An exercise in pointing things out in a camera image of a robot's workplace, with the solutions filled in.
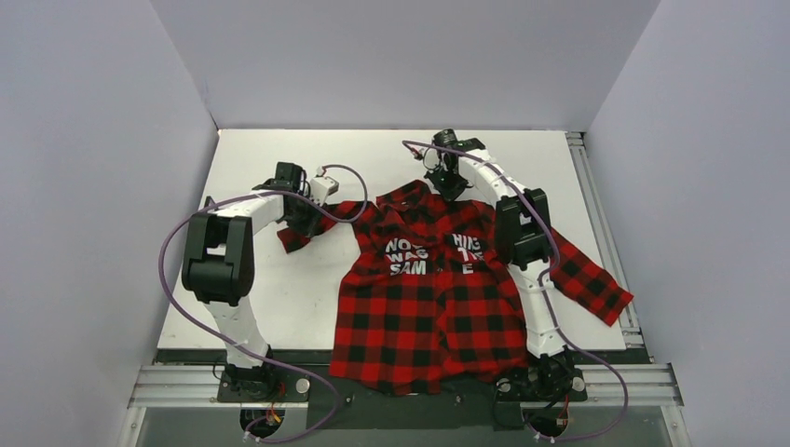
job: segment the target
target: purple cable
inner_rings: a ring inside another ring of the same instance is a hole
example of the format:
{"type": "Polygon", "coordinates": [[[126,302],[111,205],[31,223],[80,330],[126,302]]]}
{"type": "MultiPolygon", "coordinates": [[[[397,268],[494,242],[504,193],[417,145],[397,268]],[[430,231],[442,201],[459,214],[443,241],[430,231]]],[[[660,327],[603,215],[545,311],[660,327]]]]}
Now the purple cable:
{"type": "Polygon", "coordinates": [[[555,442],[570,442],[570,441],[573,441],[573,440],[589,440],[589,439],[601,436],[601,435],[603,435],[605,433],[608,433],[612,428],[614,428],[617,424],[619,424],[620,421],[622,421],[622,418],[625,417],[625,414],[628,412],[628,386],[626,385],[625,379],[622,377],[622,374],[620,374],[620,372],[617,371],[617,369],[615,369],[614,366],[612,366],[610,363],[608,363],[604,359],[601,359],[600,357],[594,355],[591,352],[585,351],[584,349],[580,348],[575,343],[571,342],[568,339],[567,335],[565,335],[565,333],[563,332],[562,328],[560,328],[560,323],[557,320],[557,314],[554,312],[554,306],[552,305],[552,300],[549,298],[549,294],[546,292],[546,289],[544,288],[544,283],[543,283],[543,278],[546,275],[548,275],[549,272],[551,272],[554,268],[556,268],[557,265],[559,265],[559,263],[560,263],[560,250],[557,247],[557,242],[554,240],[554,236],[552,236],[552,231],[549,228],[549,226],[547,226],[546,223],[543,222],[542,219],[540,219],[540,216],[538,215],[538,212],[535,210],[535,208],[532,207],[532,205],[529,203],[529,200],[527,200],[526,197],[524,197],[524,194],[511,181],[508,180],[507,176],[505,176],[502,173],[501,170],[497,169],[497,167],[494,166],[493,164],[490,164],[490,163],[486,162],[485,160],[483,160],[482,158],[479,158],[478,156],[471,156],[471,155],[467,154],[466,152],[457,151],[455,149],[448,149],[446,147],[441,147],[441,146],[437,146],[435,144],[429,144],[429,143],[426,143],[426,142],[413,142],[413,141],[409,141],[409,140],[403,140],[402,144],[406,147],[406,149],[411,151],[413,154],[419,154],[419,152],[414,147],[412,147],[412,146],[418,146],[418,147],[424,147],[424,148],[427,148],[427,149],[433,149],[433,150],[436,150],[436,151],[446,152],[448,154],[454,154],[456,156],[465,156],[466,158],[469,158],[469,159],[471,159],[473,161],[476,161],[478,163],[482,163],[482,164],[486,165],[496,175],[501,176],[500,178],[502,179],[502,182],[504,182],[510,189],[512,189],[516,193],[516,195],[519,197],[521,202],[526,206],[527,210],[529,210],[529,213],[532,215],[532,218],[535,219],[535,222],[538,223],[538,226],[540,226],[540,229],[543,230],[543,233],[548,238],[549,244],[552,246],[552,251],[554,252],[554,260],[552,261],[552,263],[548,267],[546,267],[545,270],[540,272],[540,274],[538,275],[538,285],[541,288],[541,294],[543,295],[543,300],[546,302],[546,306],[549,308],[549,314],[552,316],[552,323],[557,328],[557,333],[560,334],[560,337],[562,337],[563,341],[568,346],[570,346],[571,348],[573,348],[576,351],[578,351],[582,356],[584,356],[584,357],[586,357],[588,359],[592,359],[592,360],[604,365],[607,369],[612,371],[612,373],[614,373],[615,376],[620,381],[620,385],[622,386],[622,394],[623,394],[622,409],[620,410],[620,413],[618,413],[618,416],[614,420],[612,420],[612,422],[610,422],[609,425],[607,425],[606,427],[603,427],[603,428],[601,428],[601,429],[599,429],[597,431],[594,431],[592,433],[588,433],[588,434],[584,434],[584,435],[570,436],[570,437],[567,437],[567,438],[551,438],[551,437],[545,436],[545,435],[543,435],[541,433],[538,433],[531,425],[529,427],[533,431],[538,433],[538,435],[542,439],[544,439],[544,440],[553,440],[555,442]]]}
{"type": "MultiPolygon", "coordinates": [[[[355,176],[357,176],[358,179],[360,179],[360,183],[362,184],[362,191],[364,192],[364,202],[362,202],[362,208],[357,213],[357,215],[355,215],[354,217],[352,217],[350,219],[339,219],[337,217],[334,217],[327,210],[325,210],[325,209],[319,207],[318,205],[316,205],[315,203],[313,203],[310,199],[308,199],[308,198],[306,198],[304,196],[300,196],[300,195],[298,195],[296,193],[292,193],[290,191],[261,191],[258,194],[249,194],[249,195],[246,195],[246,196],[239,196],[239,197],[229,198],[228,200],[223,200],[223,201],[220,201],[220,202],[212,203],[209,206],[204,207],[204,208],[202,208],[202,209],[200,209],[200,210],[198,210],[196,212],[205,212],[205,211],[216,210],[216,209],[218,209],[220,207],[223,207],[225,205],[229,205],[231,203],[236,203],[236,202],[241,202],[241,201],[244,201],[244,200],[249,200],[249,199],[252,199],[252,198],[261,198],[261,197],[266,197],[266,196],[288,196],[288,197],[297,198],[299,200],[302,200],[303,202],[306,202],[306,203],[310,204],[310,206],[312,206],[313,208],[315,208],[318,211],[320,211],[320,213],[323,214],[324,216],[326,216],[326,217],[328,217],[328,218],[330,218],[330,219],[332,219],[332,220],[334,220],[336,222],[339,222],[341,224],[348,224],[348,223],[356,221],[357,219],[359,219],[362,216],[362,213],[365,211],[365,207],[367,206],[367,202],[368,202],[368,188],[367,188],[367,185],[365,184],[364,179],[362,178],[362,176],[356,170],[354,170],[354,169],[352,169],[352,168],[350,168],[348,166],[344,166],[344,165],[326,165],[326,166],[323,166],[323,168],[324,168],[324,170],[327,170],[327,169],[330,169],[330,168],[345,169],[345,170],[351,172],[352,174],[354,174],[355,176]]],[[[298,439],[306,436],[310,432],[314,431],[316,428],[318,428],[318,427],[322,426],[323,424],[325,424],[330,418],[332,418],[332,416],[334,416],[335,413],[337,413],[337,409],[340,408],[340,405],[341,405],[340,393],[337,391],[337,388],[335,388],[328,380],[326,380],[325,378],[321,377],[320,375],[318,375],[318,374],[316,374],[316,373],[314,373],[312,371],[304,370],[302,368],[299,368],[299,367],[296,367],[296,366],[292,366],[292,365],[289,365],[288,363],[283,363],[283,362],[278,361],[278,360],[268,359],[268,358],[266,358],[264,356],[261,356],[260,354],[256,354],[256,353],[250,351],[249,349],[247,349],[246,347],[240,345],[237,341],[233,340],[232,338],[228,337],[227,335],[224,335],[223,333],[215,331],[214,329],[210,328],[209,326],[203,324],[197,318],[195,318],[192,315],[190,315],[189,312],[187,312],[186,309],[184,309],[178,303],[178,301],[176,301],[175,297],[172,294],[172,291],[170,291],[170,285],[168,284],[168,281],[165,278],[165,252],[167,251],[168,246],[170,245],[170,242],[172,241],[173,237],[175,237],[176,233],[178,233],[178,231],[181,228],[183,228],[186,224],[189,223],[189,219],[191,217],[192,217],[192,215],[190,215],[189,217],[183,219],[172,230],[170,230],[170,233],[167,235],[167,237],[165,237],[165,240],[162,243],[162,248],[159,250],[159,259],[158,259],[159,282],[162,284],[162,290],[165,291],[165,295],[167,296],[168,301],[170,301],[172,306],[175,307],[175,310],[177,310],[182,316],[184,316],[184,318],[189,320],[192,324],[198,326],[203,331],[210,333],[211,335],[219,338],[220,340],[224,341],[225,343],[227,343],[229,345],[233,345],[238,351],[240,351],[241,353],[243,353],[243,354],[245,354],[247,356],[250,356],[250,357],[252,357],[254,359],[259,359],[259,360],[261,360],[261,361],[263,361],[265,363],[269,363],[269,364],[271,364],[273,366],[277,366],[277,367],[280,367],[280,368],[283,368],[283,369],[286,369],[286,370],[291,370],[291,371],[294,371],[296,373],[306,374],[306,375],[308,375],[310,377],[315,378],[316,380],[318,380],[319,382],[323,383],[327,387],[329,387],[329,389],[334,394],[335,401],[334,401],[334,405],[333,405],[332,409],[329,411],[329,413],[327,413],[325,416],[323,416],[321,418],[321,420],[319,420],[317,423],[313,424],[313,426],[308,427],[305,431],[303,431],[301,433],[297,433],[295,435],[292,435],[292,436],[289,436],[289,437],[286,437],[286,438],[281,438],[281,439],[278,439],[278,440],[266,440],[266,439],[263,439],[263,440],[261,440],[261,442],[269,443],[269,444],[281,444],[283,442],[288,442],[288,441],[291,441],[291,440],[298,440],[298,439]]],[[[252,427],[254,427],[255,424],[259,423],[260,421],[262,421],[264,419],[265,419],[264,417],[259,417],[259,418],[255,419],[255,420],[253,420],[252,422],[250,422],[244,428],[245,433],[249,433],[250,429],[252,427]]]]}

